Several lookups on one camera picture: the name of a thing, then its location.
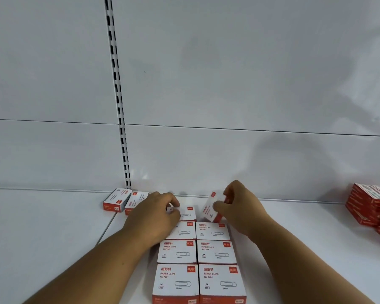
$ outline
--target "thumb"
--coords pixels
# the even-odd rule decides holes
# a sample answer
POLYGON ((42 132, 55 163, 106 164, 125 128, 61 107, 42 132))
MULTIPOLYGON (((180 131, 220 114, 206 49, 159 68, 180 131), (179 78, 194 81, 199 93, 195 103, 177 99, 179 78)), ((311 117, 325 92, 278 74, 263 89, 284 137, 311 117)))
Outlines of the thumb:
POLYGON ((168 216, 172 228, 175 227, 177 222, 180 220, 180 211, 178 209, 174 209, 171 213, 168 214, 168 216))
POLYGON ((220 215, 222 216, 227 216, 227 214, 229 213, 229 208, 231 207, 230 204, 226 204, 224 203, 223 201, 216 201, 214 204, 213 204, 213 209, 215 211, 217 211, 220 215))

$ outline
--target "person's right arm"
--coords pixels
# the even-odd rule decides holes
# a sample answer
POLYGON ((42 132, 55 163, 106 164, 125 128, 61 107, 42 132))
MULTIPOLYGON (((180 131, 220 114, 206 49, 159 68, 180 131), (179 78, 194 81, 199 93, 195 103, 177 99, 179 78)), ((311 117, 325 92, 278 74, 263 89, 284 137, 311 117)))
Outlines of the person's right arm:
POLYGON ((258 246, 285 304, 374 304, 275 222, 242 183, 233 181, 224 194, 229 204, 214 209, 258 246))

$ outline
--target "person's left arm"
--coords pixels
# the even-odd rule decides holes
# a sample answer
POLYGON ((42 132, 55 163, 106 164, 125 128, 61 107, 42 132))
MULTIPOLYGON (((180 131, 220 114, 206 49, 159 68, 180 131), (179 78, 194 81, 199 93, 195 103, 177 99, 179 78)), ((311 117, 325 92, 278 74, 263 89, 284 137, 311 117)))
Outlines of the person's left arm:
POLYGON ((164 240, 180 219, 166 206, 171 193, 154 192, 132 210, 123 229, 110 236, 24 304, 117 304, 143 253, 164 240))

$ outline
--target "red square logo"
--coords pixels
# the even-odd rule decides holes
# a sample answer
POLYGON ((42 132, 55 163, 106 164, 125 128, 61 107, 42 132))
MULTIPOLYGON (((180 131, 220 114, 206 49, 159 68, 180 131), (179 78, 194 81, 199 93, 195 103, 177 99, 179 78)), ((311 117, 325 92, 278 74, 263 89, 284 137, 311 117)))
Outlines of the red square logo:
POLYGON ((229 267, 229 273, 238 273, 237 267, 229 267))

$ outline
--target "hand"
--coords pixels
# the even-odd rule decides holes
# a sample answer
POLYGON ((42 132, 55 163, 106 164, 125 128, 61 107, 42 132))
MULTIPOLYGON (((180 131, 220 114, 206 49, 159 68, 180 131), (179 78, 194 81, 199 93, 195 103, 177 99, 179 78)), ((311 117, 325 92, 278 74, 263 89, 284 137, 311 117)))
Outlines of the hand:
POLYGON ((258 198, 235 180, 224 191, 227 203, 217 201, 213 208, 240 233, 251 238, 260 227, 271 220, 258 198))
POLYGON ((129 214, 123 231, 143 244, 145 250, 166 239, 180 219, 180 212, 174 209, 167 213, 166 207, 180 203, 172 193, 153 192, 140 202, 129 214))

